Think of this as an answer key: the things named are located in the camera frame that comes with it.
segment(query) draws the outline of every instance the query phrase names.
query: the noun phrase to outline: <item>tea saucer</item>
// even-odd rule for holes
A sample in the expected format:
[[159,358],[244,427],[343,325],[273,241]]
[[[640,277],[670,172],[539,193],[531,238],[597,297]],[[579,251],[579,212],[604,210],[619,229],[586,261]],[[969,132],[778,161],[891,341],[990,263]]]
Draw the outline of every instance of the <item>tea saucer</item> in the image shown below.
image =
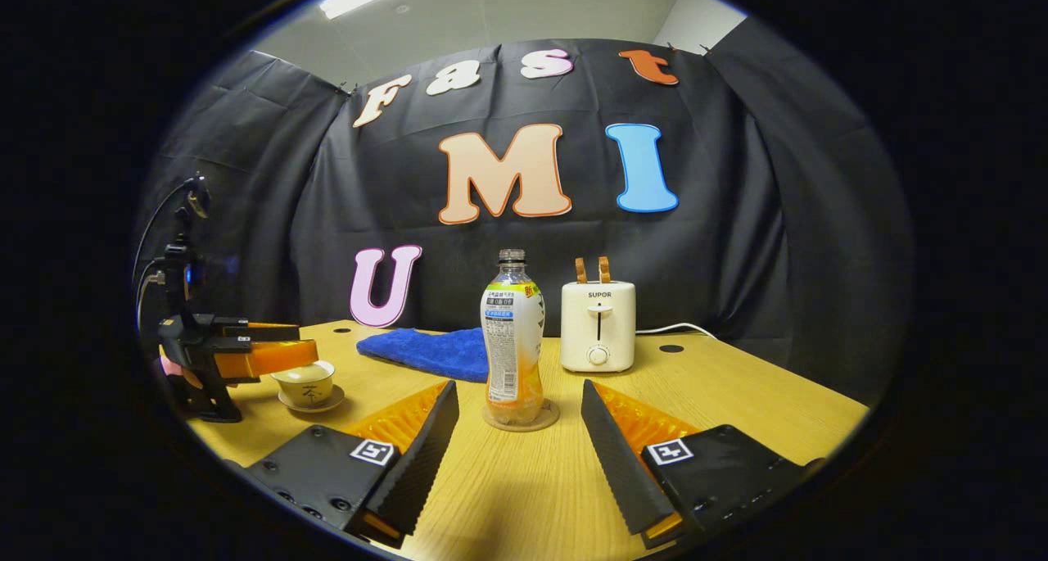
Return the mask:
[[305,413],[326,412],[326,411],[334,408],[339,404],[341,404],[342,401],[345,400],[345,397],[346,397],[346,392],[344,390],[342,390],[342,387],[339,387],[337,385],[332,385],[331,386],[331,395],[327,400],[325,400],[324,402],[322,402],[320,405],[318,405],[316,407],[313,407],[313,408],[300,408],[299,406],[291,405],[291,400],[289,400],[287,397],[287,395],[284,394],[283,391],[280,391],[279,393],[277,393],[277,398],[280,400],[281,404],[284,404],[285,406],[287,406],[288,409],[294,410],[297,412],[305,412]]

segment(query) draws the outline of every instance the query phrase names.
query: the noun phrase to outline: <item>toaster knob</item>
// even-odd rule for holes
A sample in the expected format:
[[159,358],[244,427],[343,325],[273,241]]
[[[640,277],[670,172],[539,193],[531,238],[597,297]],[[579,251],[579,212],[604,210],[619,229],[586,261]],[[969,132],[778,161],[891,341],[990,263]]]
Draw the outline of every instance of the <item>toaster knob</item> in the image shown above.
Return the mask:
[[608,362],[608,349],[604,346],[594,346],[590,348],[589,354],[590,363],[595,365],[603,365]]

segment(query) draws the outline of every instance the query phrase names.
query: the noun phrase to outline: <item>teacup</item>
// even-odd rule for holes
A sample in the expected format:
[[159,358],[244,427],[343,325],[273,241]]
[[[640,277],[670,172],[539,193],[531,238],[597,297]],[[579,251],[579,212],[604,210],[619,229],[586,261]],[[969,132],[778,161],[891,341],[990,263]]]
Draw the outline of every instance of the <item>teacup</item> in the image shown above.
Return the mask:
[[275,372],[280,389],[297,408],[319,408],[331,396],[334,382],[334,365],[327,361],[316,361],[310,365]]

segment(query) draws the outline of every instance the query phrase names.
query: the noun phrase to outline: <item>bottle label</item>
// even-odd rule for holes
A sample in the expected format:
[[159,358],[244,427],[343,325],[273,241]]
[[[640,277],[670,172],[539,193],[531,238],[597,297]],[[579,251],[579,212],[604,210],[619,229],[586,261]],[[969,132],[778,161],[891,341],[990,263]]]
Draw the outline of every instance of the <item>bottle label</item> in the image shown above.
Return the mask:
[[521,374],[539,363],[540,322],[543,321],[543,309],[537,305],[539,295],[534,283],[494,284],[487,285],[484,292],[482,312],[489,366],[487,393],[494,403],[516,402],[520,395]]

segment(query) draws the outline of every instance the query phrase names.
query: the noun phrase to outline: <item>white toaster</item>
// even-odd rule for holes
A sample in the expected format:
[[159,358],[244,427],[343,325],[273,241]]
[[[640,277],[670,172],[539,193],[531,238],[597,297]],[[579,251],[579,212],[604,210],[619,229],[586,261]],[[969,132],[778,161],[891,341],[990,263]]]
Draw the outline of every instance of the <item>white toaster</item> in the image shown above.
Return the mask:
[[561,366],[614,372],[633,366],[637,290],[633,283],[568,283],[561,288]]

